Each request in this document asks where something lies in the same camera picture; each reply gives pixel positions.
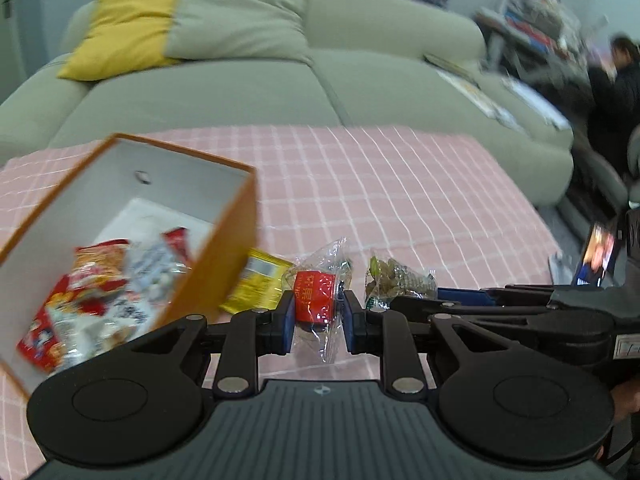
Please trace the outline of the clear bag green candies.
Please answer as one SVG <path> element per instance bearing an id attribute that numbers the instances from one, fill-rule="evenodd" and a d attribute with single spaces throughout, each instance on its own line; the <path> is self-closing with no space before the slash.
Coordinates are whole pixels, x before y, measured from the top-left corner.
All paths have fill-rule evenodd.
<path id="1" fill-rule="evenodd" d="M 437 283 L 431 273 L 422 274 L 394 258 L 387 260 L 372 256 L 366 283 L 367 310 L 387 310 L 397 297 L 435 300 Z"/>

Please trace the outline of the clear bag red label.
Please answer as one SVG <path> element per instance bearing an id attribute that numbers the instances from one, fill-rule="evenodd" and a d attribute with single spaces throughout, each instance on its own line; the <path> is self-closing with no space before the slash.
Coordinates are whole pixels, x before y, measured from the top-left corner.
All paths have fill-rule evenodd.
<path id="1" fill-rule="evenodd" d="M 332 240 L 283 275 L 283 290 L 292 292 L 294 300 L 293 346 L 309 352 L 319 364 L 335 360 L 337 332 L 342 327 L 340 302 L 351 282 L 347 237 Z"/>

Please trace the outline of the white black-text snack packet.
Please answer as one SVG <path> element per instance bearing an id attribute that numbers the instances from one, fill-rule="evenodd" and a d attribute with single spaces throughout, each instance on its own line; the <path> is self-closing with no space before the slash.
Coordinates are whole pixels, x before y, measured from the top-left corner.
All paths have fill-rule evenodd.
<path id="1" fill-rule="evenodd" d="M 110 294 L 84 294 L 106 302 L 99 318 L 78 318 L 63 336 L 66 353 L 58 370 L 107 352 L 148 330 L 168 306 L 178 281 L 190 270 L 162 237 L 152 245 L 128 250 L 127 284 Z"/>

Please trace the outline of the red cartoon snack packet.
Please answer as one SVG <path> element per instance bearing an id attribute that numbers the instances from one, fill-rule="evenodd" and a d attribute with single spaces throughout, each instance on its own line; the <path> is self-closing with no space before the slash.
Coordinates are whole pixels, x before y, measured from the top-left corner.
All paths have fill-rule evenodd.
<path id="1" fill-rule="evenodd" d="M 38 370 L 54 372 L 63 364 L 66 353 L 63 330 L 78 318 L 99 318 L 106 312 L 106 302 L 100 298 L 82 296 L 68 290 L 68 276 L 53 286 L 35 314 L 28 330 L 16 345 L 17 352 Z"/>

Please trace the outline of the yellow snack packet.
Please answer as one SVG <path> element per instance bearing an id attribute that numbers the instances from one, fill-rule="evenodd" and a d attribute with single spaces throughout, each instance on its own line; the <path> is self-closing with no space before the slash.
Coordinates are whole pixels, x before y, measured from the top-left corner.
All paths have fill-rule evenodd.
<path id="1" fill-rule="evenodd" d="M 282 276 L 292 266 L 286 260 L 251 249 L 239 281 L 220 305 L 221 309 L 230 314 L 253 309 L 274 310 L 282 295 Z"/>

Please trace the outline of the orange cardboard box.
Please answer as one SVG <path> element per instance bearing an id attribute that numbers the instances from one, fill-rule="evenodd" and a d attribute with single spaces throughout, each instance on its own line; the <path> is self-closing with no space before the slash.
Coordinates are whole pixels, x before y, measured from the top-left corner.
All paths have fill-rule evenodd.
<path id="1" fill-rule="evenodd" d="M 29 398 L 46 378 L 16 345 L 74 250 L 104 240 L 152 243 L 188 230 L 191 269 L 147 330 L 187 314 L 209 322 L 257 242 L 254 167 L 176 144 L 115 134 L 43 197 L 1 251 L 1 368 Z"/>

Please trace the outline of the white papers on sofa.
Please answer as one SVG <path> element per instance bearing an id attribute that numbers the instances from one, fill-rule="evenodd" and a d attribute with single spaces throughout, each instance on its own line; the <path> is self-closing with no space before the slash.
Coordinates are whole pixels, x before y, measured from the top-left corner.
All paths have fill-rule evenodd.
<path id="1" fill-rule="evenodd" d="M 513 77 L 503 77 L 502 83 L 514 96 L 520 98 L 540 116 L 546 124 L 553 126 L 556 130 L 568 130 L 570 128 L 568 119 L 532 87 Z"/>

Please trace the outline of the magazine on sofa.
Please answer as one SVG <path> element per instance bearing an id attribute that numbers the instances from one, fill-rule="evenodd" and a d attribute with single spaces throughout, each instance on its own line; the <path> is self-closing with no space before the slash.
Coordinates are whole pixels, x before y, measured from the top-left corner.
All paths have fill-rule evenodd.
<path id="1" fill-rule="evenodd" d="M 457 92 L 460 92 L 465 99 L 468 99 L 486 117 L 491 118 L 506 128 L 525 134 L 525 129 L 518 123 L 516 118 L 504 107 L 499 105 L 484 93 L 478 85 L 458 75 L 446 72 L 438 68 L 436 73 L 448 84 L 451 84 Z"/>

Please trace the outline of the person in black clothes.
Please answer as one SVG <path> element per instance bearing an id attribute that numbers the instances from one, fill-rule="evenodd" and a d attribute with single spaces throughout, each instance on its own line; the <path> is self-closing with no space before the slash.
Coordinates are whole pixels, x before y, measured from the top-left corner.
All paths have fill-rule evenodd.
<path id="1" fill-rule="evenodd" d="M 639 45 L 628 36 L 611 40 L 615 75 L 601 64 L 588 68 L 592 107 L 587 120 L 587 138 L 623 177 L 628 171 L 628 143 L 639 125 Z"/>

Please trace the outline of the dark book on sofa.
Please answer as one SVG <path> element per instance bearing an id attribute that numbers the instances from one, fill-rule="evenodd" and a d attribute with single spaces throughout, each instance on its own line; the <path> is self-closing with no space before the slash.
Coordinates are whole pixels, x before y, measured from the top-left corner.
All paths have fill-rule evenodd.
<path id="1" fill-rule="evenodd" d="M 427 64 L 430 64 L 443 73 L 457 76 L 461 79 L 469 81 L 471 84 L 477 84 L 475 77 L 466 68 L 454 62 L 450 62 L 448 60 L 445 60 L 444 58 L 439 58 L 438 56 L 427 53 L 423 55 L 423 59 L 425 62 L 427 62 Z"/>

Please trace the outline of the beige fabric sofa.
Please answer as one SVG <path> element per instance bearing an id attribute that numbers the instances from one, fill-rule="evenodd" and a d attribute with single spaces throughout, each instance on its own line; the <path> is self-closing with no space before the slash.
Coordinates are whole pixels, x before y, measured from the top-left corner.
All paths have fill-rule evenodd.
<path id="1" fill-rule="evenodd" d="M 58 78 L 55 58 L 1 107 L 1 157 L 66 148 L 114 133 L 229 126 L 385 127 L 464 133 L 495 157 L 534 205 L 557 203 L 574 169 L 571 128 L 556 130 L 485 72 L 470 18 L 410 0 L 308 0 L 307 64 L 189 61 L 103 82 Z M 466 68 L 521 134 L 486 117 L 424 61 Z"/>

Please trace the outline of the cluttered desk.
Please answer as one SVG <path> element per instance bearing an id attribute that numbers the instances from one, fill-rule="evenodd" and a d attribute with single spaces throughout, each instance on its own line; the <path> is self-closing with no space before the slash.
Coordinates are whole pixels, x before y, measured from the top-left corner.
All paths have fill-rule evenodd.
<path id="1" fill-rule="evenodd" d="M 561 0 L 496 0 L 474 14 L 487 54 L 484 67 L 533 87 L 590 87 L 588 54 L 610 20 L 584 24 Z"/>

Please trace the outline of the beige cushion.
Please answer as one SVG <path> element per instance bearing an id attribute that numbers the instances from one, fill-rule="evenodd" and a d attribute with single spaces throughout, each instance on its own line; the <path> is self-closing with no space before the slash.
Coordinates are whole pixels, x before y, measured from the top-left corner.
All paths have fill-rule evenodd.
<path id="1" fill-rule="evenodd" d="M 307 6 L 308 0 L 177 0 L 164 55 L 181 61 L 307 64 Z"/>

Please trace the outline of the yellow cushion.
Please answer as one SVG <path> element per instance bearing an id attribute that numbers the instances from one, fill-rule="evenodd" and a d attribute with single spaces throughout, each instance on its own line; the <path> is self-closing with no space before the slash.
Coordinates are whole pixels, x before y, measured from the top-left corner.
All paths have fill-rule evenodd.
<path id="1" fill-rule="evenodd" d="M 90 27 L 58 78 L 96 82 L 175 65 L 164 55 L 178 0 L 94 0 Z"/>

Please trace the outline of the white door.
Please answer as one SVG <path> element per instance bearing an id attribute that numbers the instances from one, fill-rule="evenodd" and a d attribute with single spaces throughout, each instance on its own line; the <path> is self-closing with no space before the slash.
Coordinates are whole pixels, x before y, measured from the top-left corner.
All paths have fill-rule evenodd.
<path id="1" fill-rule="evenodd" d="M 41 0 L 1 0 L 1 101 L 48 60 Z"/>

